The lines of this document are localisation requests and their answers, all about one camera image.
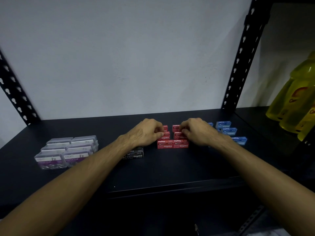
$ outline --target hand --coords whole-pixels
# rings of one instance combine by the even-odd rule
[[[127,135],[134,143],[134,147],[147,146],[164,136],[163,124],[154,119],[144,119],[131,129]]]
[[[219,133],[201,118],[190,118],[187,121],[183,121],[179,130],[181,130],[190,141],[199,146],[218,148],[222,143],[228,141],[226,135]]]

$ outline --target yellow plastic container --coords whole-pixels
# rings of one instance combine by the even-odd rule
[[[298,101],[295,101],[286,111],[279,125],[286,131],[298,133],[304,127],[300,122],[313,107],[315,101],[315,81],[312,81],[305,91],[302,91]]]
[[[299,132],[297,138],[300,141],[303,141],[306,135],[310,132],[310,130],[315,126],[315,119],[313,121],[308,121],[304,124],[302,131]]]
[[[290,73],[290,79],[271,103],[266,116],[281,121],[313,79],[315,79],[315,51],[312,51],[307,60]]]

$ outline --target plastic lid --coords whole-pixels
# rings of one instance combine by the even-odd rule
[[[315,51],[312,51],[312,52],[308,55],[308,59],[315,59]]]

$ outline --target finger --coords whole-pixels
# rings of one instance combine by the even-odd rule
[[[184,135],[186,135],[188,138],[190,137],[190,135],[191,135],[191,132],[188,130],[188,129],[183,129],[182,131],[181,131]]]
[[[159,132],[155,133],[155,134],[154,134],[155,141],[156,141],[157,139],[160,139],[160,138],[163,137],[163,136],[164,136],[164,132],[159,131]]]
[[[164,132],[163,124],[161,122],[156,121],[156,120],[155,120],[155,128],[161,132]]]
[[[179,130],[181,131],[183,128],[185,127],[189,127],[189,121],[186,120],[186,121],[183,121],[180,126],[179,126]]]

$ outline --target shelf surface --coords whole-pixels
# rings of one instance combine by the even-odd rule
[[[268,107],[237,108],[235,114],[243,119],[250,127],[269,140],[281,153],[289,156],[300,140],[297,135],[279,126],[279,122],[266,116]]]
[[[26,127],[0,149],[0,206],[21,203],[66,170],[41,170],[34,160],[51,138],[96,135],[101,149],[144,118],[154,118],[171,127],[194,117],[213,123],[230,120],[232,127],[238,128],[237,136],[248,138],[244,148],[285,170],[279,163],[283,157],[281,152],[272,144],[266,144],[266,140],[236,114],[227,114],[221,109],[44,120]],[[201,192],[240,185],[244,182],[238,173],[214,149],[191,143],[188,149],[158,150],[155,142],[144,147],[144,158],[120,161],[96,194],[116,198],[179,190]]]

